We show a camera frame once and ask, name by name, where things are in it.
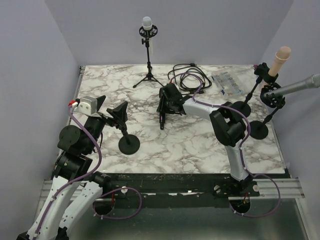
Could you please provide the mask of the clear plastic organizer box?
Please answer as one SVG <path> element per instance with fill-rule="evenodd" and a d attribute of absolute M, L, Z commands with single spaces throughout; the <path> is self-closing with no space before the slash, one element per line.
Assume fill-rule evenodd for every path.
<path fill-rule="evenodd" d="M 216 70 L 211 73 L 211 78 L 215 85 L 220 89 L 222 96 L 225 98 L 245 94 L 239 78 L 233 71 L 223 69 Z"/>

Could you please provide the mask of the black mounting rail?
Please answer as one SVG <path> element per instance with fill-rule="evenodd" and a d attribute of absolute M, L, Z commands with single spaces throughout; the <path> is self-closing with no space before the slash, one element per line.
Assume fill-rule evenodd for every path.
<path fill-rule="evenodd" d="M 230 174 L 161 174 L 108 173 L 96 174 L 93 180 L 102 193 L 93 201 L 99 213 L 116 209 L 228 208 L 230 202 L 249 201 L 262 196 L 258 182 L 267 182 L 272 190 L 288 174 L 249 176 L 237 182 Z"/>

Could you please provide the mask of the beige microphone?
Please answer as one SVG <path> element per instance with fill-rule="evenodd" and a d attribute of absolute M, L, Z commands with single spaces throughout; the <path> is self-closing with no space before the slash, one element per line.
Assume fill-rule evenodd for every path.
<path fill-rule="evenodd" d="M 275 59 L 268 71 L 268 75 L 271 77 L 275 77 L 280 69 L 282 68 L 283 64 L 290 58 L 292 50 L 288 46 L 282 46 L 279 50 L 275 53 Z"/>

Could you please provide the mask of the black tripod mic stand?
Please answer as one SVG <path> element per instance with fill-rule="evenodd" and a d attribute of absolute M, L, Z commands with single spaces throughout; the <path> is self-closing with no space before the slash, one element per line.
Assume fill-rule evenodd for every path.
<path fill-rule="evenodd" d="M 158 28 L 152 24 L 152 30 L 150 31 L 150 33 L 146 33 L 143 29 L 143 27 L 141 26 L 139 29 L 139 35 L 142 37 L 141 39 L 141 44 L 145 46 L 146 48 L 146 57 L 147 57 L 147 62 L 146 62 L 146 66 L 147 66 L 147 74 L 145 75 L 145 77 L 143 79 L 141 79 L 138 83 L 136 83 L 135 85 L 133 85 L 133 88 L 135 89 L 139 84 L 141 84 L 142 82 L 155 82 L 160 84 L 162 87 L 164 86 L 162 83 L 159 82 L 158 79 L 156 79 L 152 73 L 152 65 L 151 65 L 151 60 L 150 60 L 150 54 L 149 54 L 149 41 L 151 40 L 151 38 L 155 37 L 158 33 Z"/>

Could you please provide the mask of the white microphone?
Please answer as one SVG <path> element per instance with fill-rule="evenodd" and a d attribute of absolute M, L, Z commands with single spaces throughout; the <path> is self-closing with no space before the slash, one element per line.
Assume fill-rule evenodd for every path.
<path fill-rule="evenodd" d="M 145 16 L 143 19 L 142 19 L 142 28 L 143 30 L 145 31 L 146 34 L 149 34 L 152 30 L 152 26 L 153 26 L 153 23 L 152 23 L 152 20 L 149 16 Z M 153 44 L 152 44 L 152 41 L 149 40 L 149 48 L 148 48 L 148 51 L 149 51 L 149 54 L 152 55 L 153 54 Z"/>

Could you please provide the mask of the round-base stand with clip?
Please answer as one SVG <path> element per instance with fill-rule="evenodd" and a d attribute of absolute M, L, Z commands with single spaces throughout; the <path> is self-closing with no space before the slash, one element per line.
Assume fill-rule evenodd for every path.
<path fill-rule="evenodd" d="M 255 81 L 255 85 L 252 88 L 252 90 L 247 94 L 247 96 L 245 97 L 245 100 L 244 101 L 237 101 L 237 102 L 233 103 L 231 106 L 233 109 L 241 112 L 245 117 L 248 117 L 251 114 L 251 107 L 249 106 L 248 102 L 252 98 L 253 93 L 256 90 L 256 88 L 258 86 L 261 87 L 262 82 L 266 83 L 267 85 L 273 84 L 279 76 L 278 73 L 276 73 L 275 75 L 271 74 L 270 68 L 268 67 L 268 65 L 265 62 L 255 66 L 254 74 L 257 76 L 257 79 Z"/>

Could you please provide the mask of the black microphone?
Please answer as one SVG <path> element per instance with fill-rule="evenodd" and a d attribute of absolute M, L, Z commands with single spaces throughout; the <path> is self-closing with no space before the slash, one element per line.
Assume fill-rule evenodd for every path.
<path fill-rule="evenodd" d="M 164 112 L 159 113 L 159 126 L 161 130 L 164 130 L 166 122 L 166 114 Z"/>

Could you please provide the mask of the black round-base mic stand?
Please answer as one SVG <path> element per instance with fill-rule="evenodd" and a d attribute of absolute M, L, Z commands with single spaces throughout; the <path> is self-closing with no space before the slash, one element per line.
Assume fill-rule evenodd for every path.
<path fill-rule="evenodd" d="M 125 155 L 135 154 L 140 148 L 140 140 L 136 135 L 128 134 L 127 125 L 124 122 L 119 125 L 119 129 L 122 133 L 118 142 L 120 152 Z"/>

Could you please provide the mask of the silver microphone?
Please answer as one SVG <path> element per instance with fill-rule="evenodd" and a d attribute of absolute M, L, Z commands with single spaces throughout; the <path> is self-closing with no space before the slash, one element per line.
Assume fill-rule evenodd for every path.
<path fill-rule="evenodd" d="M 307 77 L 305 80 L 301 80 L 284 87 L 280 87 L 276 90 L 271 90 L 263 94 L 263 97 L 279 97 L 287 94 L 299 92 L 306 89 L 315 89 L 320 87 L 320 75 L 313 74 L 310 77 Z"/>

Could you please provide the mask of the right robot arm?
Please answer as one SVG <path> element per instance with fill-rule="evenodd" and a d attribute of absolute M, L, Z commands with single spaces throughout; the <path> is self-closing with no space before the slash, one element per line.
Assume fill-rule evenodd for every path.
<path fill-rule="evenodd" d="M 241 196 L 248 190 L 248 184 L 253 179 L 248 172 L 242 150 L 246 139 L 246 116 L 233 108 L 231 102 L 222 105 L 201 102 L 194 96 L 183 96 L 173 83 L 168 83 L 159 90 L 159 126 L 163 130 L 166 114 L 191 115 L 211 122 L 216 139 L 225 146 L 230 165 L 230 191 Z"/>

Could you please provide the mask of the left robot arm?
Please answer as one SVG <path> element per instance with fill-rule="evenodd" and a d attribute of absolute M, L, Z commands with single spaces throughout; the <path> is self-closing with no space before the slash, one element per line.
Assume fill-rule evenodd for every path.
<path fill-rule="evenodd" d="M 68 114 L 76 123 L 65 126 L 59 133 L 57 147 L 62 151 L 53 171 L 52 185 L 44 205 L 32 227 L 18 235 L 19 240 L 67 240 L 74 224 L 98 198 L 107 197 L 111 191 L 110 179 L 89 170 L 93 152 L 102 161 L 98 139 L 103 137 L 105 126 L 115 127 L 122 133 L 118 148 L 132 155 L 140 148 L 140 141 L 128 134 L 126 121 L 128 102 L 113 109 L 109 116 L 99 110 L 106 99 L 82 97 L 68 105 Z"/>

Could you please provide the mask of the round-base stand with shockmount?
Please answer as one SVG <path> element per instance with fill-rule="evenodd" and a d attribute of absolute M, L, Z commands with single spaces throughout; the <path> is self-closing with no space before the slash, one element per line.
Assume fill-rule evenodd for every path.
<path fill-rule="evenodd" d="M 265 85 L 261 89 L 260 100 L 268 107 L 274 109 L 272 113 L 267 115 L 263 121 L 254 120 L 250 122 L 250 136 L 256 140 L 265 139 L 269 130 L 266 124 L 271 121 L 274 114 L 280 110 L 286 103 L 285 98 L 280 96 L 275 96 L 274 93 L 271 93 L 273 90 L 280 89 L 281 86 L 277 83 L 271 83 L 270 85 Z"/>

